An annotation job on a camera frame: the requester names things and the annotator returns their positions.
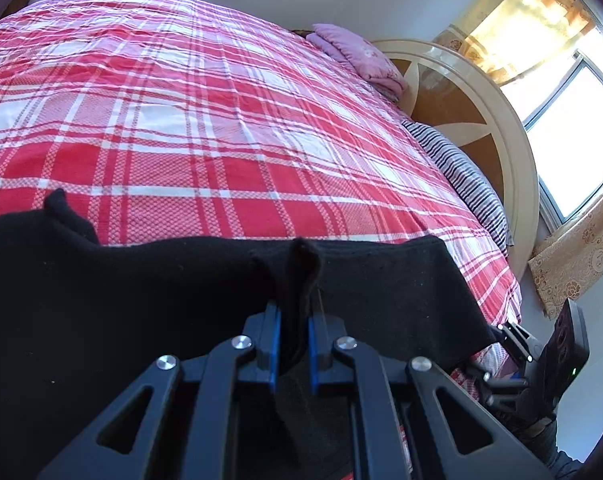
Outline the striped pillow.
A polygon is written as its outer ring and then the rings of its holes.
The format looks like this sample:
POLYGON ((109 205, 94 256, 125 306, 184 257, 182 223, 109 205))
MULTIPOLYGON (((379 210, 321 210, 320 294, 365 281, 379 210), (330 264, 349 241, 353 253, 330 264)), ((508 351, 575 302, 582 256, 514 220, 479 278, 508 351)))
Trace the striped pillow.
POLYGON ((419 142, 467 208, 507 256, 511 232, 497 192, 475 162, 443 133, 429 125, 403 120, 401 125, 419 142))

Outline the cream wooden headboard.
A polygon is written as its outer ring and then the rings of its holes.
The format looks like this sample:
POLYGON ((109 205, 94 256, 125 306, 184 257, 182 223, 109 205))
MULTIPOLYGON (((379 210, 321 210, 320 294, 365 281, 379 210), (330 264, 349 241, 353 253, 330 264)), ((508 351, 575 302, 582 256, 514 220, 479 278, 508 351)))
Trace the cream wooden headboard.
POLYGON ((434 42, 374 43, 405 78, 399 108, 435 127, 472 159, 501 198, 511 232, 509 265, 522 278, 539 223, 539 183, 526 131, 501 89, 471 61, 434 42))

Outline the red white plaid bed sheet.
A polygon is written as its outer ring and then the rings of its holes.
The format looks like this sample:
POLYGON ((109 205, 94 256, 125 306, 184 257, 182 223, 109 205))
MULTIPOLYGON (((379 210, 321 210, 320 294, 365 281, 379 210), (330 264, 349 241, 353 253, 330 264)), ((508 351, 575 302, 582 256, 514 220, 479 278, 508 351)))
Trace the red white plaid bed sheet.
POLYGON ((435 237, 487 323, 501 250, 402 114, 302 37, 198 0, 44 0, 0 21, 0 216, 62 191, 103 246, 435 237))

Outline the floral yellow curtain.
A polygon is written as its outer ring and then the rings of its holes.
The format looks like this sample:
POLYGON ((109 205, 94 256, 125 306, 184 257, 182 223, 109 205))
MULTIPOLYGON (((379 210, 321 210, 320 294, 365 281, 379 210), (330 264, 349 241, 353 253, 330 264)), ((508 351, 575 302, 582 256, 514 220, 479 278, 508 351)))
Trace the floral yellow curtain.
POLYGON ((581 0, 474 0, 434 42, 504 86, 576 47, 595 24, 581 0))

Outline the folded pink quilt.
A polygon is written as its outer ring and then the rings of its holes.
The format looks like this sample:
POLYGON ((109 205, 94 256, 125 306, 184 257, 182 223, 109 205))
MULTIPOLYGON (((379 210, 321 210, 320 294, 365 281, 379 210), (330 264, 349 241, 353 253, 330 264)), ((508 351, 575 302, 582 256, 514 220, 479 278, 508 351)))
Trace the folded pink quilt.
POLYGON ((390 102, 398 104, 407 83, 396 65, 370 41, 333 24, 315 24, 306 39, 346 70, 363 79, 390 102))

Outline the black pants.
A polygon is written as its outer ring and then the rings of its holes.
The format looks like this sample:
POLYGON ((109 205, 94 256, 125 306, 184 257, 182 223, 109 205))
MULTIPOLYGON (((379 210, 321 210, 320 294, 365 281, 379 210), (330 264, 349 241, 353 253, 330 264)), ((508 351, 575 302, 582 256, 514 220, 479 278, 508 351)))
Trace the black pants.
POLYGON ((202 356, 269 302, 282 311, 274 394, 240 418, 243 479, 337 479, 347 411, 310 393, 307 306, 382 356, 453 370, 493 338, 445 244, 188 237, 99 243, 62 191, 0 216, 0 479, 31 479, 152 362, 202 356))

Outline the headboard side window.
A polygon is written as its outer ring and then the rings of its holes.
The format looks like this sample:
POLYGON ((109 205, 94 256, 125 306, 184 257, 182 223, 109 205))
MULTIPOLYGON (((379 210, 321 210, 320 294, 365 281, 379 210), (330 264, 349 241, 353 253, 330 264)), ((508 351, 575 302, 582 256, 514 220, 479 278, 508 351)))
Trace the headboard side window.
POLYGON ((503 84, 533 150, 550 232, 603 192, 603 30, 503 84))

